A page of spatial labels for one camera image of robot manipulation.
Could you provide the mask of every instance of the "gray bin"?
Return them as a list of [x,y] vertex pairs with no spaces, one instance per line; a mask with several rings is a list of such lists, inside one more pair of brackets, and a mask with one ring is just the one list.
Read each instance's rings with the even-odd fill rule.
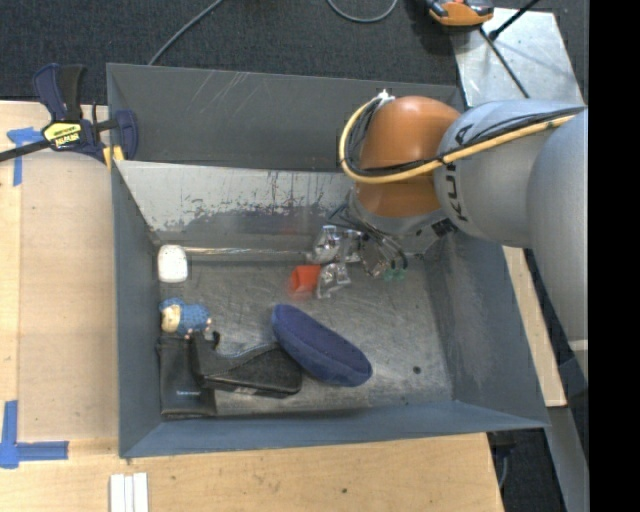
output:
[[[346,119],[382,89],[458,109],[453,87],[195,69],[108,66],[109,107],[132,109],[135,160],[112,172],[122,457],[382,441],[548,424],[499,245],[460,232],[429,242],[407,279],[356,264],[330,299],[294,303],[356,344],[374,375],[336,388],[305,376],[273,399],[216,392],[218,416],[163,420],[158,304],[205,302],[220,350],[273,341],[273,306],[352,183],[336,164]],[[190,278],[162,285],[165,243]]]

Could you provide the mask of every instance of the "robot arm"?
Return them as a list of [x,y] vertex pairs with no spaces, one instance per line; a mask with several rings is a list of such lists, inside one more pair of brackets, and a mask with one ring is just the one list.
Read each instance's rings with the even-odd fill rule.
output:
[[340,140],[354,210],[392,235],[440,211],[471,236],[530,248],[569,343],[584,346],[586,107],[512,100],[459,114],[426,98],[380,103],[357,111]]

